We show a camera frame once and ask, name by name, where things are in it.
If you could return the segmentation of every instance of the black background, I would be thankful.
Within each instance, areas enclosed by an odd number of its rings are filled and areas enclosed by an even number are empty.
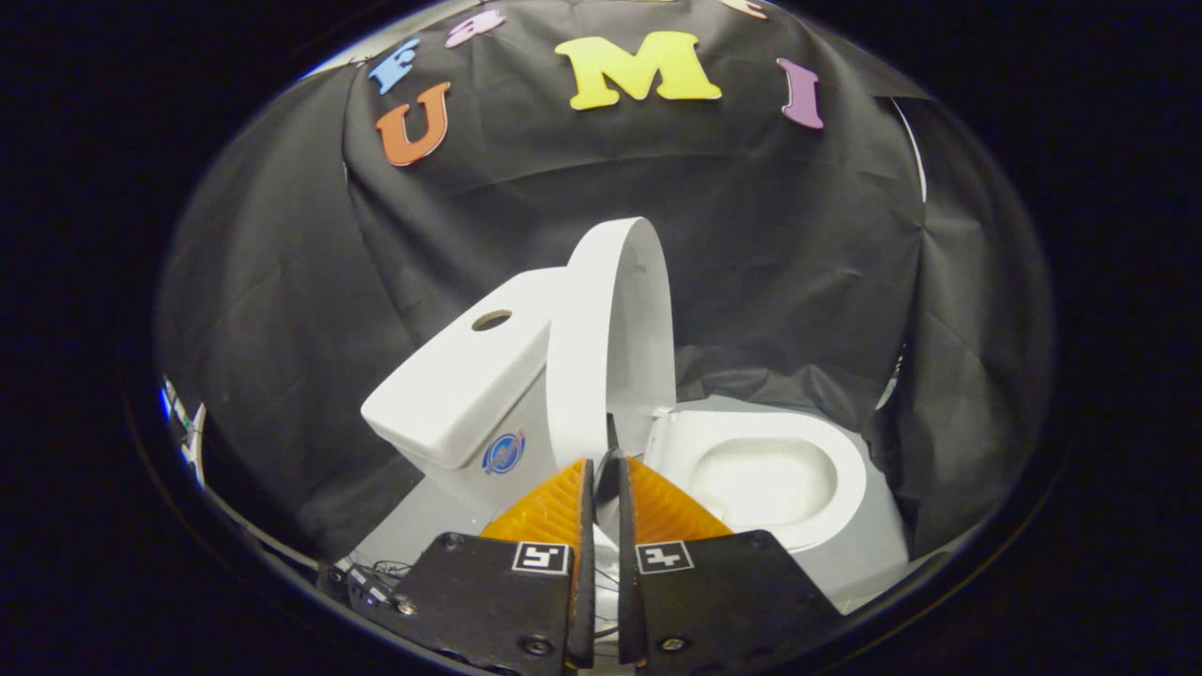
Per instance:
[[[219,146],[287,82],[410,8],[185,1],[11,22],[6,186],[32,202],[8,226],[6,370],[23,383],[6,387],[6,672],[382,669],[273,607],[279,589],[239,581],[182,526],[135,450],[117,356],[149,355],[157,259]],[[1077,439],[1013,546],[844,669],[1186,671],[1202,645],[1183,548],[1197,425],[1179,389],[1196,351],[1197,18],[1029,2],[804,11],[940,96],[1010,171],[1049,251],[1065,358],[1054,415]],[[125,364],[126,384],[153,378]],[[132,405],[147,420],[157,402]]]

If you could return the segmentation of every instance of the toilet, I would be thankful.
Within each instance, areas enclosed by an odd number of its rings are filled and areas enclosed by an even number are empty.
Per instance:
[[[609,413],[626,456],[642,456],[737,533],[764,529],[802,552],[847,526],[867,472],[840,428],[784,409],[677,404],[667,266],[650,223],[590,230],[569,260],[565,289],[547,345],[557,464],[581,455],[600,461]]]
[[[363,417],[487,522],[578,458],[618,444],[734,532],[790,552],[838,534],[864,498],[862,456],[823,419],[676,401],[671,295],[647,219],[589,230],[561,268],[516,275],[423,345]]]

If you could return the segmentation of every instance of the yellow letter m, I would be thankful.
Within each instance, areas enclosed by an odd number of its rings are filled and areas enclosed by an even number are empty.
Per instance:
[[[570,103],[577,111],[612,106],[620,97],[606,87],[606,76],[626,94],[642,101],[651,90],[665,99],[719,99],[722,90],[706,78],[692,46],[697,37],[688,32],[661,30],[643,38],[638,54],[631,54],[605,37],[581,37],[555,47],[572,61],[577,94]]]

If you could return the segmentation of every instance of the screw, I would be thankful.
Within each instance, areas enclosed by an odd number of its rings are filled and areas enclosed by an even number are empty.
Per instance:
[[[541,636],[526,636],[522,640],[522,650],[538,657],[551,654],[551,641]]]

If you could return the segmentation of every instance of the orange soft gripper pad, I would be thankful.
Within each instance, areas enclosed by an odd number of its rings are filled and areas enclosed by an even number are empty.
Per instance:
[[[581,561],[584,463],[581,458],[557,472],[484,527],[480,536],[514,542],[565,542],[576,555],[575,577]]]
[[[635,458],[626,458],[635,508],[635,544],[702,540],[733,534],[697,500]]]

